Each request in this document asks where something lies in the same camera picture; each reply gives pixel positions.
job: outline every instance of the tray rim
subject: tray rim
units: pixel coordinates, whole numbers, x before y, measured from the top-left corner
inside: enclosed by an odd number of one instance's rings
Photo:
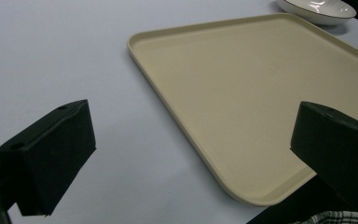
[[[235,190],[231,189],[229,187],[229,184],[227,181],[225,181],[224,177],[218,173],[218,170],[213,168],[213,163],[208,160],[208,158],[205,157],[204,153],[202,153],[202,149],[197,143],[197,139],[194,139],[189,132],[189,129],[186,128],[186,123],[182,122],[175,112],[170,107],[169,103],[165,99],[165,97],[161,94],[161,92],[158,89],[158,84],[156,82],[153,82],[151,79],[151,76],[148,74],[148,72],[145,70],[145,68],[142,66],[142,64],[139,62],[138,58],[136,57],[136,47],[135,45],[138,43],[138,41],[143,41],[146,39],[153,39],[155,37],[165,37],[169,35],[177,35],[177,34],[185,34],[185,33],[191,33],[194,31],[201,31],[201,30],[209,30],[217,27],[225,27],[227,25],[237,25],[252,21],[259,21],[259,20],[277,20],[277,19],[287,19],[290,21],[294,21],[298,23],[301,26],[306,26],[307,29],[311,30],[316,35],[319,35],[321,38],[326,39],[329,42],[333,42],[335,45],[339,46],[342,49],[345,49],[350,54],[355,54],[358,56],[358,49],[354,48],[353,46],[345,43],[344,41],[336,38],[333,35],[330,35],[320,27],[317,27],[316,25],[305,21],[304,19],[299,18],[298,16],[295,16],[293,14],[289,13],[275,13],[275,14],[268,14],[268,15],[262,15],[262,16],[255,16],[255,17],[248,17],[248,18],[237,18],[237,19],[231,19],[231,20],[223,20],[223,21],[210,21],[210,22],[203,22],[203,23],[196,23],[196,24],[190,24],[190,25],[184,25],[184,26],[177,26],[172,28],[166,28],[166,29],[157,29],[152,31],[146,31],[137,33],[135,35],[132,35],[128,42],[127,47],[129,49],[130,55],[133,58],[133,60],[137,63],[138,67],[142,70],[144,76],[148,80],[149,84],[153,87],[155,93],[158,95],[159,99],[163,102],[165,107],[169,110],[171,116],[176,120],[176,123],[181,128],[182,132],[186,135],[187,139],[191,142],[192,147],[196,149],[198,152],[198,155],[202,158],[206,166],[209,168],[210,172],[215,177],[216,181],[219,183],[219,185],[225,190],[227,194],[229,194],[231,197],[236,199],[237,201],[243,202],[243,203],[252,203],[254,205],[258,206],[270,206],[276,203],[280,203],[285,198],[287,198],[289,195],[291,195],[294,191],[299,189],[301,186],[303,186],[305,183],[307,183],[309,180],[311,180],[316,174],[309,168],[306,167],[302,170],[299,170],[299,172],[296,174],[296,176],[300,173],[303,173],[302,180],[297,181],[294,186],[291,187],[291,190],[286,190],[283,192],[280,197],[276,197],[272,200],[260,200],[260,198],[253,198],[253,197],[244,197],[241,195],[240,192],[236,192]]]

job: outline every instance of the tray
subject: tray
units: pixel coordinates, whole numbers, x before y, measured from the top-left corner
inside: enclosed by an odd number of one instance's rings
[[[289,14],[140,33],[130,53],[223,189],[273,205],[315,176],[290,150],[301,101],[358,119],[358,50]]]

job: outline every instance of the white table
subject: white table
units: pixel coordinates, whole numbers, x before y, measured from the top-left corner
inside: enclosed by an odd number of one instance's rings
[[[16,223],[246,223],[127,50],[142,31],[281,12],[272,0],[0,1],[0,145],[89,99],[97,140],[51,217]],[[358,48],[358,20],[326,31]]]

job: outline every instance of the plaid fabric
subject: plaid fabric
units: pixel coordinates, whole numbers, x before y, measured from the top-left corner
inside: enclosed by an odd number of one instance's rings
[[[323,212],[304,222],[295,222],[294,224],[358,224],[358,213],[355,212]]]

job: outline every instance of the beige tray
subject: beige tray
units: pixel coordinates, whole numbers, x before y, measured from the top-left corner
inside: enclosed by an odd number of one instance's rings
[[[358,119],[358,50],[289,14],[134,35],[134,60],[223,189],[278,203],[314,176],[290,150],[301,101]]]

